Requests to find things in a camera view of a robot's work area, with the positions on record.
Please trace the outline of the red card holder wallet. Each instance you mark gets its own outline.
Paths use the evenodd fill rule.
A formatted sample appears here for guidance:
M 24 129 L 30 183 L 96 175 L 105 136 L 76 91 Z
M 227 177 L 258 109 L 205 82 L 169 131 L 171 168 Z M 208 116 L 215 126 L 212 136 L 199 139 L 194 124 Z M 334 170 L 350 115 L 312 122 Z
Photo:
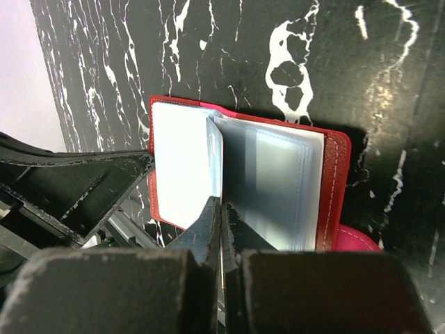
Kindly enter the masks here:
M 215 197 L 281 251 L 377 249 L 340 222 L 351 156 L 345 133 L 162 95 L 150 97 L 149 120 L 154 219 L 186 230 Z

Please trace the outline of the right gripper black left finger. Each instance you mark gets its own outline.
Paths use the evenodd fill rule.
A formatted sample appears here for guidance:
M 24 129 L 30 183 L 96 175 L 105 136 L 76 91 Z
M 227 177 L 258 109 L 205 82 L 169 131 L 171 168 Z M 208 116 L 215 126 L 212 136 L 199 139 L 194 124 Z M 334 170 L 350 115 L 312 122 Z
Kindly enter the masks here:
M 215 333 L 220 199 L 165 248 L 48 248 L 20 270 L 2 333 Z

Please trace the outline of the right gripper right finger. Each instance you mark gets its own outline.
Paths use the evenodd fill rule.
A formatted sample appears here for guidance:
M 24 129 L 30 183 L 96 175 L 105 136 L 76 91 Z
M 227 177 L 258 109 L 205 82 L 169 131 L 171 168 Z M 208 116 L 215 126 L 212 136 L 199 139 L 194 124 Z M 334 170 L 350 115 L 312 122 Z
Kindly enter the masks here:
M 405 267 L 381 252 L 275 250 L 222 207 L 228 333 L 429 333 Z

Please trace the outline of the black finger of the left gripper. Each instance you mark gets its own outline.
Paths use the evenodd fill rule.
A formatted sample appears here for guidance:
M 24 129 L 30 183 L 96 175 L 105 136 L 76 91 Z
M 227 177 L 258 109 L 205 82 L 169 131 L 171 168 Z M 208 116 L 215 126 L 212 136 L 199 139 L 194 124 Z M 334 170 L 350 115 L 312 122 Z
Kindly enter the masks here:
M 79 248 L 154 167 L 146 150 L 55 153 L 1 134 L 1 228 Z

